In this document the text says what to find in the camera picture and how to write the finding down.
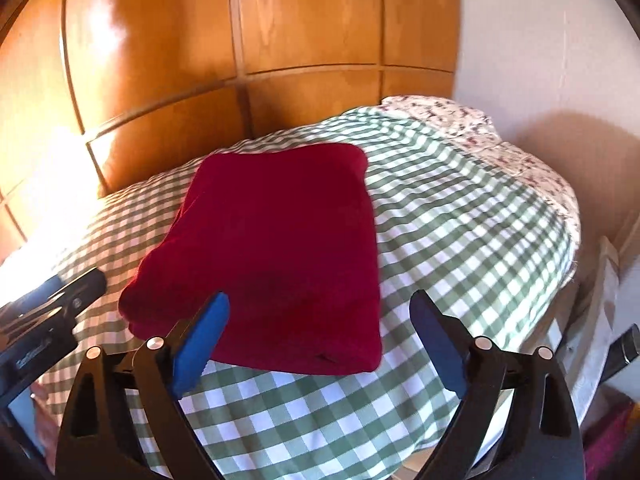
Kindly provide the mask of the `white bed frame side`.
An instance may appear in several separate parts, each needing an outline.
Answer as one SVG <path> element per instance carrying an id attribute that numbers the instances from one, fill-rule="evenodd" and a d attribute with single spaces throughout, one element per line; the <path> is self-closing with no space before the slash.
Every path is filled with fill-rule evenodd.
<path id="1" fill-rule="evenodd" d="M 555 351 L 581 425 L 597 394 L 608 349 L 613 342 L 616 299 L 620 287 L 618 252 L 602 236 L 596 270 L 580 285 L 563 338 Z"/>

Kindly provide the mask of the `floral pillow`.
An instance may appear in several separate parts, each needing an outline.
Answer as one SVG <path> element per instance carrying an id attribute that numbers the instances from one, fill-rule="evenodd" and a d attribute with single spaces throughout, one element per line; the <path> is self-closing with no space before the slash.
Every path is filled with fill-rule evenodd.
<path id="1" fill-rule="evenodd" d="M 386 96 L 380 107 L 395 117 L 423 122 L 465 153 L 532 188 L 560 217 L 572 249 L 579 248 L 582 226 L 573 188 L 541 159 L 502 140 L 490 116 L 441 96 Z"/>

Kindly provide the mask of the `red knit garment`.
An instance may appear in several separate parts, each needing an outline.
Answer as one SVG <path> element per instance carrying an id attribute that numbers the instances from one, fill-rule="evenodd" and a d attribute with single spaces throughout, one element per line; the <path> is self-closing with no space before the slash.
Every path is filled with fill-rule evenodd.
<path id="1" fill-rule="evenodd" d="M 382 299 L 367 168 L 348 143 L 207 156 L 120 294 L 130 332 L 165 336 L 222 292 L 230 315 L 214 361 L 305 375 L 376 370 Z"/>

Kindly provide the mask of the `green checked bed cover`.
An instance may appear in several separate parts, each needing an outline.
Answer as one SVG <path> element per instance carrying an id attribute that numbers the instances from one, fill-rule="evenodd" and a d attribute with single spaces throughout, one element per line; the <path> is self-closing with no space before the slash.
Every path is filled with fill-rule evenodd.
<path id="1" fill-rule="evenodd" d="M 230 479 L 382 479 L 437 443 L 456 398 L 437 379 L 409 318 L 425 290 L 474 335 L 518 348 L 572 277 L 576 250 L 560 217 L 524 183 L 413 118 L 359 107 L 315 125 L 213 152 L 265 153 L 348 143 L 366 154 L 382 309 L 376 370 L 343 376 L 270 372 L 210 358 L 181 405 Z M 44 374 L 61 416 L 85 352 L 137 348 L 118 300 L 167 234 L 206 157 L 108 196 L 58 270 L 101 269 L 107 291 L 81 315 L 78 346 Z"/>

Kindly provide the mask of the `wooden panelled headboard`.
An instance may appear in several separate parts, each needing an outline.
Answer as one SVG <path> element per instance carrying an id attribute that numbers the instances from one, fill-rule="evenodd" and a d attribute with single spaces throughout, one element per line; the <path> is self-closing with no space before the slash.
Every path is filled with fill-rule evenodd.
<path id="1" fill-rule="evenodd" d="M 243 139 L 450 96 L 461 0 L 1 0 L 1 251 Z"/>

